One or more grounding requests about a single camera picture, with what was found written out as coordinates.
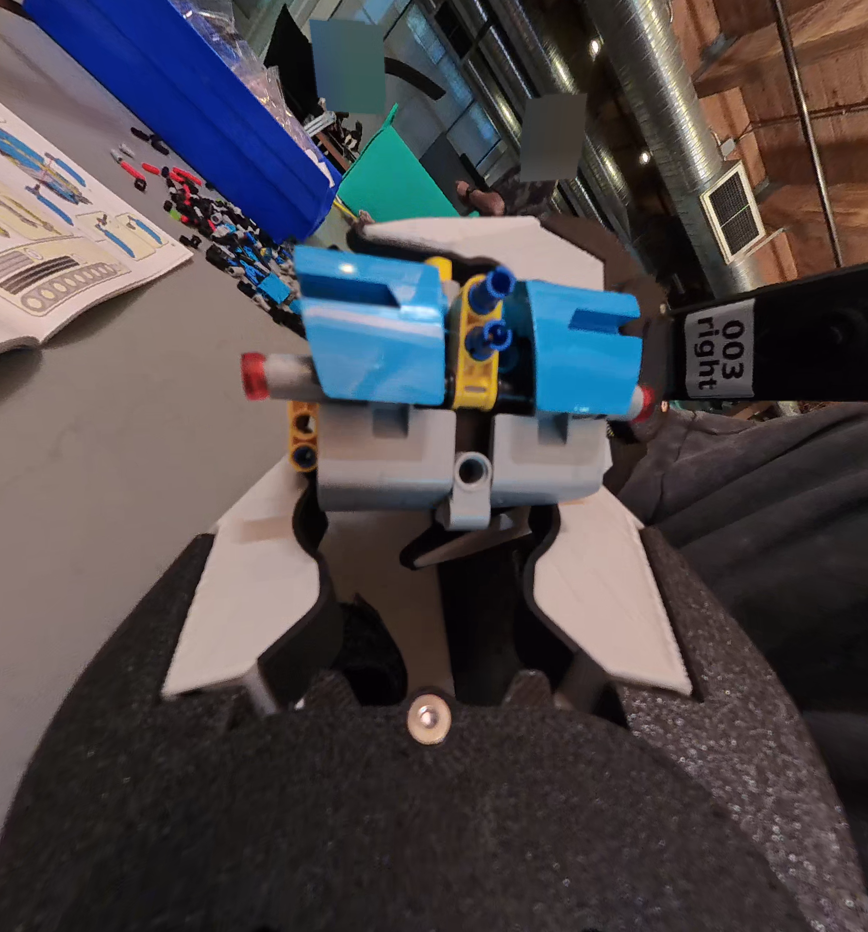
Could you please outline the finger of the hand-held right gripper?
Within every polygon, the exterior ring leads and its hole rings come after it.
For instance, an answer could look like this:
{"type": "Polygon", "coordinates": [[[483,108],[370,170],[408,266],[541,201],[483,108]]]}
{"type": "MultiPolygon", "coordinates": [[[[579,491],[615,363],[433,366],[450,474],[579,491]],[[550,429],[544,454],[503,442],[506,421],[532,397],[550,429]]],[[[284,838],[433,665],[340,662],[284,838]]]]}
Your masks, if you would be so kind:
{"type": "Polygon", "coordinates": [[[467,531],[446,530],[434,521],[404,546],[400,564],[406,569],[424,569],[520,540],[531,533],[529,518],[529,510],[497,511],[484,530],[467,531]]]}
{"type": "Polygon", "coordinates": [[[359,224],[362,253],[425,262],[451,262],[456,297],[472,276],[505,266],[519,281],[603,291],[604,262],[551,233],[535,217],[424,217],[359,224]]]}

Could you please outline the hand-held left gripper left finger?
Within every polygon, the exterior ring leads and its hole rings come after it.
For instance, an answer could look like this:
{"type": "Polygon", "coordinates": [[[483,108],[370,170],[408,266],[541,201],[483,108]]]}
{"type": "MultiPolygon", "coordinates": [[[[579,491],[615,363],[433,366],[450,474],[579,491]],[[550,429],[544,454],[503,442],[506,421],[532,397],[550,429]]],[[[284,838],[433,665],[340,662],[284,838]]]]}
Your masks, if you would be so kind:
{"type": "Polygon", "coordinates": [[[302,699],[343,646],[344,616],[319,546],[324,512],[279,462],[218,520],[161,697],[241,690],[262,714],[302,699]]]}

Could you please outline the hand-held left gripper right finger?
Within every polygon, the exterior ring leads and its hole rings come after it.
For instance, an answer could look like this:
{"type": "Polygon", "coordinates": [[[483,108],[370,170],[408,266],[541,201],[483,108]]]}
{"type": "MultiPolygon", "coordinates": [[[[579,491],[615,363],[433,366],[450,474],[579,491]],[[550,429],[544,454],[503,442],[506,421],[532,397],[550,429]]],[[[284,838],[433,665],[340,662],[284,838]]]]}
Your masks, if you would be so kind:
{"type": "Polygon", "coordinates": [[[535,547],[523,574],[534,616],[572,653],[554,701],[591,712],[630,686],[683,698],[694,681],[642,540],[644,525],[611,492],[532,506],[535,547]]]}

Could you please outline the grey blue toy brick model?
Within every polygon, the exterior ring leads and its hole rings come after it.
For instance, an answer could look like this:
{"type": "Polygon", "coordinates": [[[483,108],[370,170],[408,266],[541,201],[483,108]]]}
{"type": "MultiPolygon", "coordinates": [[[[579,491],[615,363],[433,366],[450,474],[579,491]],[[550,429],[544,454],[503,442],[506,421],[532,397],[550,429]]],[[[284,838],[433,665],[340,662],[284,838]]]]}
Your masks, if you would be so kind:
{"type": "Polygon", "coordinates": [[[324,512],[428,511],[450,532],[592,496],[607,428],[650,412],[630,293],[496,260],[297,247],[310,353],[246,353],[250,400],[288,402],[288,461],[324,512]]]}

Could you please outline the pile of small brick parts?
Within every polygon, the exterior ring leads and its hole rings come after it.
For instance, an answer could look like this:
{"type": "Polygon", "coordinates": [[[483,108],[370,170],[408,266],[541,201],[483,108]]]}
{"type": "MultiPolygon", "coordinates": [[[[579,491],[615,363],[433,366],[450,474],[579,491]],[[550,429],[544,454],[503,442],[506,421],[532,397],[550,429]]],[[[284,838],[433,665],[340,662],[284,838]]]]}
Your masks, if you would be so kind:
{"type": "Polygon", "coordinates": [[[203,252],[206,261],[229,275],[236,288],[279,326],[305,338],[300,286],[293,263],[295,241],[279,241],[214,185],[174,164],[139,161],[126,144],[111,151],[114,161],[146,191],[150,176],[165,182],[163,210],[183,229],[182,245],[203,252]]]}

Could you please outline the teal green board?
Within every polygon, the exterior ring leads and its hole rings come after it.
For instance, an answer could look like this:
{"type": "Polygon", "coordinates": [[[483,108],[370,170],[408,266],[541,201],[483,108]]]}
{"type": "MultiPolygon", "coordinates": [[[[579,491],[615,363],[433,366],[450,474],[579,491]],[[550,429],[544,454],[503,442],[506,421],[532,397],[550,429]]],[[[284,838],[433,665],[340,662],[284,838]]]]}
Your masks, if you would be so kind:
{"type": "Polygon", "coordinates": [[[459,211],[394,128],[395,104],[381,128],[347,169],[336,200],[354,216],[376,223],[418,218],[456,218],[459,211]]]}

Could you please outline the white air vent grille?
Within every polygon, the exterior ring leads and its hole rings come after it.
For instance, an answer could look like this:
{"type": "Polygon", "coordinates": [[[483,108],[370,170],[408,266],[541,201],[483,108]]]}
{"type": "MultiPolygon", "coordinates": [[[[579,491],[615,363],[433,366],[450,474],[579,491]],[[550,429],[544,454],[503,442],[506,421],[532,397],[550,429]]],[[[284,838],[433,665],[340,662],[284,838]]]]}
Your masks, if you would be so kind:
{"type": "Polygon", "coordinates": [[[699,200],[727,265],[749,256],[766,239],[754,191],[740,160],[732,162],[699,200]]]}

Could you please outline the clear plastic parts bags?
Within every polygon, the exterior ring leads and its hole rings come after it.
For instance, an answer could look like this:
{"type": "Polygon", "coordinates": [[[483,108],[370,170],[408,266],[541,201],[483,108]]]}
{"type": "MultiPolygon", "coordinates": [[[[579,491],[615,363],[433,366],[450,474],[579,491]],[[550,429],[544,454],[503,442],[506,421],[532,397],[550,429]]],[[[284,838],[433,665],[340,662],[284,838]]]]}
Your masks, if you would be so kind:
{"type": "Polygon", "coordinates": [[[266,64],[272,34],[267,26],[277,26],[285,2],[185,1],[172,2],[181,16],[201,36],[216,57],[239,79],[270,117],[285,131],[296,146],[316,165],[334,186],[332,166],[306,132],[303,123],[290,107],[298,102],[295,79],[314,80],[310,59],[291,63],[290,76],[280,76],[278,64],[266,64]]]}

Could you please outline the blue plastic bin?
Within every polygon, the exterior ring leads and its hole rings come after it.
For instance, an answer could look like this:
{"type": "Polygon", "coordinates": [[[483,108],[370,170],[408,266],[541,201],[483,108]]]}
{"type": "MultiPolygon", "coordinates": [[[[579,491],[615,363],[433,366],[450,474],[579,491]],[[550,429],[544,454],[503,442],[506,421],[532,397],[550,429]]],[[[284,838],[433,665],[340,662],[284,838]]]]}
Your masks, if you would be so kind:
{"type": "Polygon", "coordinates": [[[275,239],[304,241],[340,175],[308,157],[164,1],[27,1],[32,20],[275,239]]]}

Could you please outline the open instruction booklet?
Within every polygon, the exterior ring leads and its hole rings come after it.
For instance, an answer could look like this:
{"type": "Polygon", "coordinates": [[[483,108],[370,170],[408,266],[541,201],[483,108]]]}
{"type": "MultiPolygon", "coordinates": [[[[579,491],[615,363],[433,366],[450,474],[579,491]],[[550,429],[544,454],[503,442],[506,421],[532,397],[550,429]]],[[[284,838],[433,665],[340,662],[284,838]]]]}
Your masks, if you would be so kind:
{"type": "Polygon", "coordinates": [[[0,103],[0,355],[153,283],[189,249],[0,103]]]}

